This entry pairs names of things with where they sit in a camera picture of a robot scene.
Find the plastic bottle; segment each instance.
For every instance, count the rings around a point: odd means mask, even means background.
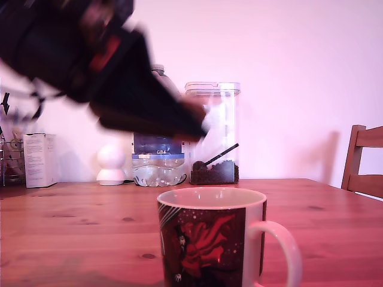
[[[176,98],[180,93],[165,75],[162,65],[153,66],[153,74]],[[133,174],[136,184],[143,187],[166,187],[185,181],[185,155],[182,142],[161,136],[134,133],[132,154]]]

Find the white figurine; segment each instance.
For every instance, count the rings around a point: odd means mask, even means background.
[[[111,186],[124,183],[126,175],[123,166],[126,155],[121,147],[116,145],[104,146],[97,154],[97,161],[101,166],[101,171],[97,176],[100,185]]]

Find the cardboard box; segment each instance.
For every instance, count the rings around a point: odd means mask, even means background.
[[[24,135],[26,187],[49,187],[57,183],[56,136]]]

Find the metal rack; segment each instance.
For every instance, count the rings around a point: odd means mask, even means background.
[[[9,145],[12,149],[6,149],[5,146]],[[8,154],[12,152],[12,155],[17,155],[12,157],[13,161],[17,162],[16,166],[7,164],[7,158],[10,156]],[[17,175],[12,173],[7,173],[8,169],[23,169],[23,174]],[[25,162],[24,162],[24,144],[22,140],[14,140],[11,142],[6,142],[3,135],[0,137],[0,182],[2,186],[6,185],[18,185],[25,183]]]

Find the wooden chair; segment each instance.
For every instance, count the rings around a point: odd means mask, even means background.
[[[363,148],[383,148],[383,126],[369,130],[352,126],[342,189],[383,198],[383,175],[358,174]]]

